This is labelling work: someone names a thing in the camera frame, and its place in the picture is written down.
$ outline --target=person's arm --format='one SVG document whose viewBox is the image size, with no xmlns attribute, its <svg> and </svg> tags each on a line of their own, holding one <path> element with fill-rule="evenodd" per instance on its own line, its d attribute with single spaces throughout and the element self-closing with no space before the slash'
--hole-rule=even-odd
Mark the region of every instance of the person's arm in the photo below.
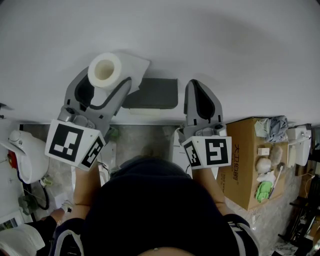
<svg viewBox="0 0 320 256">
<path fill-rule="evenodd" d="M 234 214 L 226 205 L 225 195 L 219 187 L 211 168 L 192 170 L 192 179 L 202 185 L 210 194 L 219 212 L 225 216 Z"/>
<path fill-rule="evenodd" d="M 101 188 L 98 162 L 89 171 L 75 169 L 74 207 L 68 219 L 85 219 L 97 192 Z"/>
</svg>

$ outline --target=tiled floor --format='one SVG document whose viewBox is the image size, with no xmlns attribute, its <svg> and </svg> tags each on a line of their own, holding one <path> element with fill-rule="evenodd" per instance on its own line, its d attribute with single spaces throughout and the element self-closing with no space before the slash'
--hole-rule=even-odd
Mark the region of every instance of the tiled floor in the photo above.
<svg viewBox="0 0 320 256">
<path fill-rule="evenodd" d="M 155 155 L 163 158 L 168 157 L 170 138 L 175 131 L 174 126 L 115 125 L 114 127 L 119 131 L 118 135 L 113 138 L 116 142 L 116 165 L 119 166 L 140 155 L 146 146 L 148 149 L 152 149 Z M 24 130 L 45 141 L 49 126 L 25 125 Z M 53 185 L 47 189 L 50 208 L 47 211 L 37 210 L 36 216 L 38 218 L 47 216 L 56 208 L 56 196 L 65 197 L 72 201 L 70 166 L 50 159 L 48 174 L 53 180 Z M 228 206 L 250 223 L 260 241 L 263 256 L 271 255 L 271 249 L 276 246 L 279 240 L 278 234 L 285 232 L 292 210 L 289 202 L 298 196 L 300 183 L 301 178 L 295 177 L 293 169 L 288 169 L 284 195 L 258 207 L 255 211 L 246 211 L 226 199 Z M 35 188 L 33 192 L 42 197 L 41 189 Z"/>
</svg>

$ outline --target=red object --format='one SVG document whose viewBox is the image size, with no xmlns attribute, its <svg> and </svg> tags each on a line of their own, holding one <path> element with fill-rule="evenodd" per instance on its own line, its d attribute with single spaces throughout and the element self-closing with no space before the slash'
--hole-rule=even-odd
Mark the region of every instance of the red object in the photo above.
<svg viewBox="0 0 320 256">
<path fill-rule="evenodd" d="M 9 164 L 11 165 L 11 167 L 17 169 L 18 168 L 18 162 L 17 162 L 16 154 L 9 150 L 9 153 L 8 153 L 7 156 L 8 156 Z"/>
</svg>

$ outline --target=white paper roll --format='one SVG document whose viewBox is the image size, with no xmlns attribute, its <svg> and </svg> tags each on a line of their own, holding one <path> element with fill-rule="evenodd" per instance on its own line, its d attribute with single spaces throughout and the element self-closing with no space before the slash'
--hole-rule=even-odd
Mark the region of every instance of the white paper roll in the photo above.
<svg viewBox="0 0 320 256">
<path fill-rule="evenodd" d="M 127 77 L 131 77 L 130 92 L 138 90 L 142 78 L 150 64 L 149 60 L 125 53 L 106 52 L 98 55 L 89 65 L 88 78 L 97 88 L 112 91 Z"/>
</svg>

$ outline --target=gray cloth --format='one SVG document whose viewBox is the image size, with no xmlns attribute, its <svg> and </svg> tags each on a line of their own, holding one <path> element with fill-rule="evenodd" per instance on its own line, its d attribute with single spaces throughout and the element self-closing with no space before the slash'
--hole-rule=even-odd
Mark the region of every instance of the gray cloth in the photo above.
<svg viewBox="0 0 320 256">
<path fill-rule="evenodd" d="M 269 134 L 265 138 L 266 142 L 283 142 L 286 138 L 288 129 L 288 120 L 284 115 L 272 117 L 269 119 Z"/>
</svg>

